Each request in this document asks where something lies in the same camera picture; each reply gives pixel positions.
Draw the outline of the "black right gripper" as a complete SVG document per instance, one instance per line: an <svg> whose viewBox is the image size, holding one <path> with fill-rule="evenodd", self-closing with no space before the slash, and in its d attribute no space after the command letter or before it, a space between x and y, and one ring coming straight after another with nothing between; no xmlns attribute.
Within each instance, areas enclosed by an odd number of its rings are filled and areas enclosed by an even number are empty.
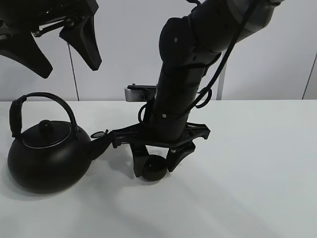
<svg viewBox="0 0 317 238"><path fill-rule="evenodd" d="M183 122L183 117L164 118L158 124L150 124L154 100L148 100L138 111L138 123L113 130L111 142L114 148L122 144L130 144L133 156L133 170L139 178L149 153L146 145L170 148L166 156L167 169L173 172L179 163L192 154L196 146L192 142L196 138L208 139L211 130L205 124Z"/></svg>

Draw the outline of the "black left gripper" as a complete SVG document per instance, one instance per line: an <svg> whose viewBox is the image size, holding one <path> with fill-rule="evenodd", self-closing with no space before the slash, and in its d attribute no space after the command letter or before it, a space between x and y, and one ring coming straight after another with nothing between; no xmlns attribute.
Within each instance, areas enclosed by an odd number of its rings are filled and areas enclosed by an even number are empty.
<svg viewBox="0 0 317 238"><path fill-rule="evenodd" d="M2 0L0 54L48 78L53 67L31 33L40 37L63 27L59 36L77 51L91 70L98 70L102 58L95 34L97 10L95 0Z"/></svg>

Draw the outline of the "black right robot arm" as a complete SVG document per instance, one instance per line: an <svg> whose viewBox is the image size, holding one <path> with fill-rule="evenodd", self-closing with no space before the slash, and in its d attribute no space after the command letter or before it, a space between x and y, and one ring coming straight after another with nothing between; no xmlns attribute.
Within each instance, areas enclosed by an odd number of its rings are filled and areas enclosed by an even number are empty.
<svg viewBox="0 0 317 238"><path fill-rule="evenodd" d="M159 37L162 67L157 85L132 84L128 102L143 102L138 123L112 132L114 147L129 144L136 177L158 181L195 151L210 129L188 122L202 108L236 43L265 28L278 0L206 0L170 18Z"/></svg>

